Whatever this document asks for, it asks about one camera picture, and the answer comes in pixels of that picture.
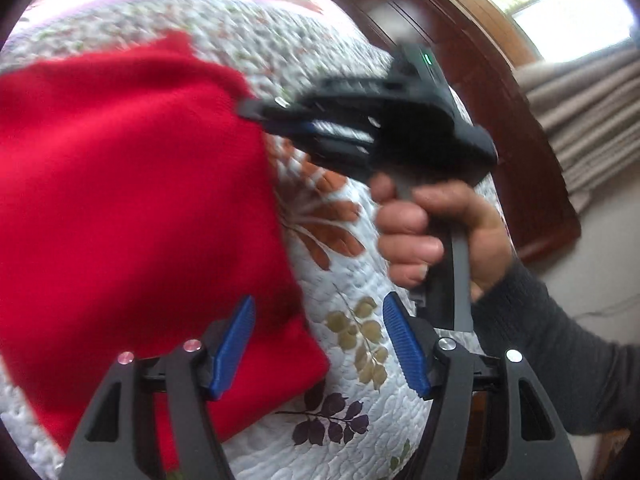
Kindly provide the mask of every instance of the orange flower print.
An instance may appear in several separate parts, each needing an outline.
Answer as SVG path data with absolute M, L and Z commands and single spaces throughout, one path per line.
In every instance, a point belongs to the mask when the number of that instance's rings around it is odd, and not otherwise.
M 302 241 L 322 270 L 331 266 L 326 248 L 351 258 L 362 254 L 364 246 L 346 228 L 358 220 L 360 205 L 331 197 L 342 189 L 347 178 L 312 164 L 308 155 L 290 141 L 268 137 L 272 168 L 276 169 L 280 162 L 290 173 L 278 183 L 280 218 L 287 232 Z

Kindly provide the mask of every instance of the human hand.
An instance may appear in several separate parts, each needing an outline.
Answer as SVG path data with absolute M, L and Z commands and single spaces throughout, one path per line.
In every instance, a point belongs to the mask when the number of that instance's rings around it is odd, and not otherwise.
M 429 215 L 449 218 L 468 229 L 471 298 L 477 301 L 505 275 L 513 261 L 511 241 L 498 211 L 464 182 L 451 180 L 412 190 L 414 202 L 396 199 L 396 186 L 379 173 L 370 181 L 373 200 L 382 205 L 376 216 L 378 249 L 389 263 L 396 285 L 419 285 L 428 267 L 444 254 L 442 242 L 426 235 Z

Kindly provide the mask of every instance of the curtain fold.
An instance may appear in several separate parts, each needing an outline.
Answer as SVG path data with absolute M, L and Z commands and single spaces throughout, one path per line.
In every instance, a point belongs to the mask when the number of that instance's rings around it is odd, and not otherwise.
M 631 38 L 514 77 L 548 135 L 577 212 L 591 191 L 640 159 L 640 49 Z

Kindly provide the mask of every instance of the person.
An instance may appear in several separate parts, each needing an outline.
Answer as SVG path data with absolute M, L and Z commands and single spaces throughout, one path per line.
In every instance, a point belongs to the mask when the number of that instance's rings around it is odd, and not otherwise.
M 370 182 L 378 249 L 399 286 L 420 283 L 444 248 L 428 232 L 429 216 L 468 228 L 474 328 L 484 351 L 510 348 L 526 357 L 548 393 L 564 428 L 573 434 L 629 428 L 631 436 L 608 479 L 638 478 L 640 453 L 640 347 L 606 342 L 569 318 L 513 254 L 498 211 L 460 181 L 413 190 L 414 202 L 396 199 L 393 181 Z

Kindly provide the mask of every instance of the forearm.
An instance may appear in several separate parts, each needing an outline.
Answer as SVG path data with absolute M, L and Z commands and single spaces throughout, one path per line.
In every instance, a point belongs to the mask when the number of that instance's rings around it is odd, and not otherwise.
M 584 330 L 520 262 L 478 301 L 473 315 L 484 351 L 522 352 L 570 433 L 625 428 L 640 418 L 640 348 Z

